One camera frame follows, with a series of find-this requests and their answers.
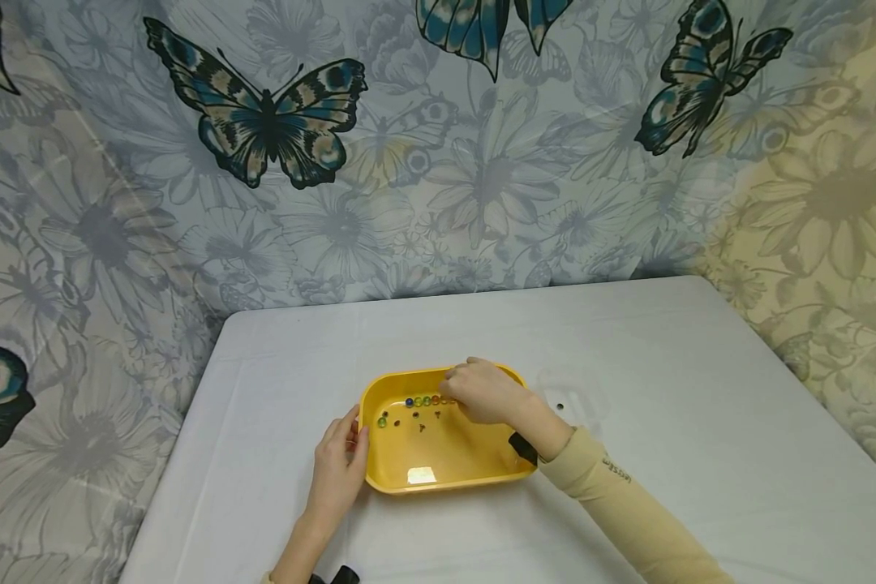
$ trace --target printed fabric backdrop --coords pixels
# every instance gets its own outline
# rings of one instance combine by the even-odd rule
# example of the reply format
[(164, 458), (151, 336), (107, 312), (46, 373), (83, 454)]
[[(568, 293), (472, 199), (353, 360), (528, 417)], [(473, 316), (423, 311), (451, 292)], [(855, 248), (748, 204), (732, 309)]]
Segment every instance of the printed fabric backdrop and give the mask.
[(0, 583), (116, 582), (231, 313), (677, 274), (876, 461), (876, 0), (0, 0)]

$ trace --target left hand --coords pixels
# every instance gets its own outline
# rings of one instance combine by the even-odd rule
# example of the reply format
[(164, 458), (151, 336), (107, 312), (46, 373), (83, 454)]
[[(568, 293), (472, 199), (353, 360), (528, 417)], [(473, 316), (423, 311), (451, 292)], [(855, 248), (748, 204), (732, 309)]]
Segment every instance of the left hand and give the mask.
[[(358, 432), (358, 412), (359, 406), (353, 406), (344, 418), (335, 419), (315, 448), (305, 516), (326, 530), (337, 530), (366, 478), (370, 428)], [(353, 453), (353, 460), (347, 453)]]

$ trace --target hand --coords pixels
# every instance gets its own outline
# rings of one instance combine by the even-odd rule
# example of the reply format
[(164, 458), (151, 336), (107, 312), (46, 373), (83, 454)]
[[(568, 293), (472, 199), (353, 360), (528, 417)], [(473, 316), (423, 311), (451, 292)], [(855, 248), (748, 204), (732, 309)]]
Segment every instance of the hand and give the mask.
[[(332, 533), (350, 511), (367, 473), (370, 428), (357, 431), (359, 406), (335, 419), (315, 448), (315, 473), (311, 477), (305, 517)], [(353, 460), (348, 457), (353, 453)]]
[(532, 395), (496, 365), (477, 357), (449, 369), (440, 392), (461, 402), (461, 410), (473, 423), (511, 426)]

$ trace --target sleeve cuff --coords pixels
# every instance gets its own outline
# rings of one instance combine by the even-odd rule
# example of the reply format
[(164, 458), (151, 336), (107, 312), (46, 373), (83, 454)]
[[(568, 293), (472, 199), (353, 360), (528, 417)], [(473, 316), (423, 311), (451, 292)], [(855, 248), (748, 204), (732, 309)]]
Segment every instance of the sleeve cuff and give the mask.
[(606, 449), (590, 435), (586, 428), (574, 428), (574, 434), (552, 461), (539, 461), (539, 470), (561, 491), (590, 473), (590, 469), (603, 459)]

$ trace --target black object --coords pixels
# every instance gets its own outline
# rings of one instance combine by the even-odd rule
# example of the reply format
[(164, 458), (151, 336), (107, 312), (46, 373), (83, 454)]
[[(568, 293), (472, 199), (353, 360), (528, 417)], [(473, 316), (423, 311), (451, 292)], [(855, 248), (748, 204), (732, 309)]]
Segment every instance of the black object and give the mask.
[[(357, 576), (357, 573), (348, 568), (345, 565), (341, 566), (341, 569), (337, 571), (337, 576), (331, 581), (331, 584), (359, 584), (360, 577)], [(308, 580), (308, 584), (325, 584), (324, 580), (320, 577), (315, 576), (315, 574), (311, 575), (311, 579)]]
[(516, 450), (516, 454), (518, 454), (519, 457), (524, 457), (524, 459), (531, 462), (534, 466), (539, 465), (539, 454), (536, 453), (535, 449), (532, 448), (532, 444), (523, 438), (519, 432), (513, 432), (513, 435), (509, 437), (509, 444), (513, 447), (513, 450)]

